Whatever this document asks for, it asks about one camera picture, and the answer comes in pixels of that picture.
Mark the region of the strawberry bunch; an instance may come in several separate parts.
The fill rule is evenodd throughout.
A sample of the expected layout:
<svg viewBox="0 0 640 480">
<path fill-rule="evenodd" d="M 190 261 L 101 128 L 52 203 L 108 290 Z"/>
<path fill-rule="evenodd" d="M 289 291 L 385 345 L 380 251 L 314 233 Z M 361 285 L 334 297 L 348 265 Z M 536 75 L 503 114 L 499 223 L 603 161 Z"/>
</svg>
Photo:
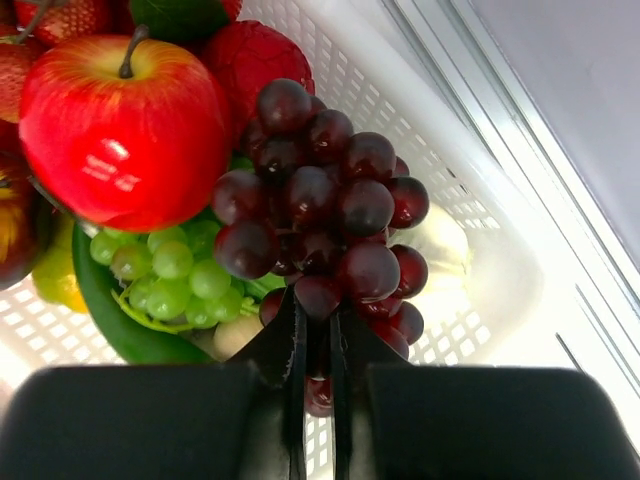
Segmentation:
<svg viewBox="0 0 640 480">
<path fill-rule="evenodd" d="M 182 46 L 228 24 L 219 2 L 133 1 L 127 35 L 108 1 L 13 5 L 22 26 L 1 28 L 1 118 L 31 156 L 100 139 L 226 145 L 225 94 Z"/>
</svg>

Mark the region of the dark red apple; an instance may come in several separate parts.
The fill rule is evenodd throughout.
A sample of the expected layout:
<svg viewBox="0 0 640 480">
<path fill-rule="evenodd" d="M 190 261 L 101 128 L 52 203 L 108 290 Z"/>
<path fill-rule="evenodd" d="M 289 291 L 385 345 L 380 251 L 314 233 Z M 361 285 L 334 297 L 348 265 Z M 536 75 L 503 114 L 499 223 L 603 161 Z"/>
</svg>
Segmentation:
<svg viewBox="0 0 640 480">
<path fill-rule="evenodd" d="M 26 162 L 1 152 L 1 290 L 26 277 L 48 247 L 52 207 Z"/>
</svg>

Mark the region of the purple grape bunch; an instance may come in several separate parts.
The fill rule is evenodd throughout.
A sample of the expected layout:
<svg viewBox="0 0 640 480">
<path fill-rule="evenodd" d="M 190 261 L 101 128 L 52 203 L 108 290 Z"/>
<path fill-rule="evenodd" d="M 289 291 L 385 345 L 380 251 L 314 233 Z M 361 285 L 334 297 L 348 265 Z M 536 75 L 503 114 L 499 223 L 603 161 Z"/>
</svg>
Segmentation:
<svg viewBox="0 0 640 480">
<path fill-rule="evenodd" d="M 401 356 L 423 334 L 412 300 L 427 262 L 389 239 L 425 220 L 428 193 L 386 137 L 356 132 L 291 79 L 258 93 L 241 147 L 253 167 L 216 182 L 212 209 L 223 227 L 213 255 L 235 277 L 273 274 L 293 287 L 308 318 L 305 408 L 326 417 L 329 317 L 341 304 Z"/>
</svg>

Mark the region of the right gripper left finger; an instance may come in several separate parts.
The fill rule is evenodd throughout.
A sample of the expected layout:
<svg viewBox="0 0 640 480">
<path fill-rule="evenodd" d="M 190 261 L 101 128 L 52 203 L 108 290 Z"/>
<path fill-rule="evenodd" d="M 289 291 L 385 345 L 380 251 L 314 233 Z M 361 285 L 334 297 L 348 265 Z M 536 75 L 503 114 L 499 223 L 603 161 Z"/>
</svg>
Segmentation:
<svg viewBox="0 0 640 480">
<path fill-rule="evenodd" d="M 1 424 L 5 479 L 302 479 L 306 319 L 287 292 L 209 365 L 55 367 Z"/>
</svg>

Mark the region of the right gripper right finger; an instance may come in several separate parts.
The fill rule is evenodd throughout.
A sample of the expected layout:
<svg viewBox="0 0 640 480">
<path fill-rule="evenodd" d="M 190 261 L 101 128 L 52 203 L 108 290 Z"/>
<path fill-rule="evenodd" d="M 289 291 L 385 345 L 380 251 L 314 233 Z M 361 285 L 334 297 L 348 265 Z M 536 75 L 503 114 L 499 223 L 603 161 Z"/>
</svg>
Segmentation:
<svg viewBox="0 0 640 480">
<path fill-rule="evenodd" d="M 605 391 L 575 370 L 415 366 L 356 316 L 330 323 L 338 479 L 635 479 Z"/>
</svg>

